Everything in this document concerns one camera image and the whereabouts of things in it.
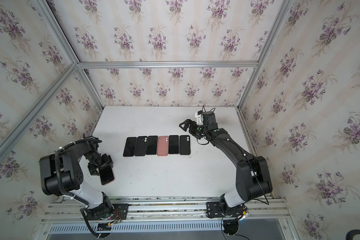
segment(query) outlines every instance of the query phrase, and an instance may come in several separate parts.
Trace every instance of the black mounting plate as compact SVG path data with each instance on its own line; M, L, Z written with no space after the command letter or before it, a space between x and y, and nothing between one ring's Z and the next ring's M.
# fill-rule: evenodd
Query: black mounting plate
M128 214L128 206L129 204L112 204L113 207L115 208L115 211L113 212L113 215L110 217L109 220L115 220L116 217L117 217L117 213L116 213L116 210L120 211L120 218L121 220L125 220L127 219L127 214ZM91 221L91 220L102 220L101 218L99 217L91 217L91 216L88 216L88 221Z
M242 209L236 209L231 217L238 217L243 214ZM226 217L221 213L219 202L207 202L206 203L206 216L208 218Z

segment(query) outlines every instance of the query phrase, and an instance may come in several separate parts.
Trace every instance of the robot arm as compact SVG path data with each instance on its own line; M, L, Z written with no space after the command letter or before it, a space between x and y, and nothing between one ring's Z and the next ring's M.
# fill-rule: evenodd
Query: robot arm
M218 128L212 111L199 111L195 115L202 124L187 119L179 127L184 131L189 129L189 133L197 139L205 137L208 143L224 152L236 167L236 188L221 196L222 213L229 215L232 208L270 193L272 183L266 160L262 156L255 157L245 151L231 139L225 129Z

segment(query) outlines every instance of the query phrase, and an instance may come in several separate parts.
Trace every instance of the pink smartphone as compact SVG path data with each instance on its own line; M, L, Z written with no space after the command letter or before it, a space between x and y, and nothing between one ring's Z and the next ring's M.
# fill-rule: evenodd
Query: pink smartphone
M157 140L157 155L167 156L168 155L168 136L160 136Z

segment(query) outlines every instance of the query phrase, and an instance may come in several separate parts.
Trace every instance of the metal extrusion bar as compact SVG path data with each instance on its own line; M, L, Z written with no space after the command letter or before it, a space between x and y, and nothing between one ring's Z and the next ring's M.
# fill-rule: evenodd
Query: metal extrusion bar
M27 131L30 124L42 113L49 103L49 100L54 97L54 94L62 87L63 84L76 70L74 64L69 65L68 68L59 76L59 78L52 84L39 101L28 111L24 118L19 121L12 132L0 144L0 163L7 156L8 152L18 143L24 133Z
M102 68L238 68L257 67L257 61L153 61L153 62L81 62L79 69Z
M289 15L289 10L291 9L293 1L294 0L284 0L283 3L281 4L281 7L279 8L279 12L276 16L276 19L271 27L271 30L268 33L268 38L261 49L261 53L260 53L259 61L258 61L259 65L252 73L250 80L248 81L248 83L244 89L244 92L242 94L242 97L240 99L239 106L238 106L239 109L242 109L244 104L248 100L249 95L255 85L256 78L259 75L260 71L263 69L264 64L266 62L266 58L271 53L272 46L274 45L276 38L278 37L279 31L283 27L285 18Z
M84 88L87 90L89 96L91 96L92 101L96 104L96 107L101 112L104 109L104 103L101 101L100 96L97 94L94 86L92 85L91 80L88 78L84 70L76 70L77 77L80 79Z
M62 52L66 55L69 62L78 63L79 59L69 44L69 41L65 37L64 32L62 31L58 21L49 8L46 0L33 0L33 3L36 5L39 14L44 20L44 23L51 31L53 37L57 40L60 48L62 49Z

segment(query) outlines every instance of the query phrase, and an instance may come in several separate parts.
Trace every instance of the black hose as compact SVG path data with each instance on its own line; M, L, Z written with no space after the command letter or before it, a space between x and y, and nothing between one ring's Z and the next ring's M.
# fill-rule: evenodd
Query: black hose
M360 229L350 230L346 235L346 240L352 240L353 237L360 234Z
M85 221L85 224L87 225L88 230L97 238L105 238L106 236L108 236L110 233L101 233L100 237L99 237L99 235L97 233L95 233L95 231L89 225L87 216L84 213L85 210L86 210L86 208L82 208L82 209L80 209L80 212L81 212L81 215L83 215L83 219Z

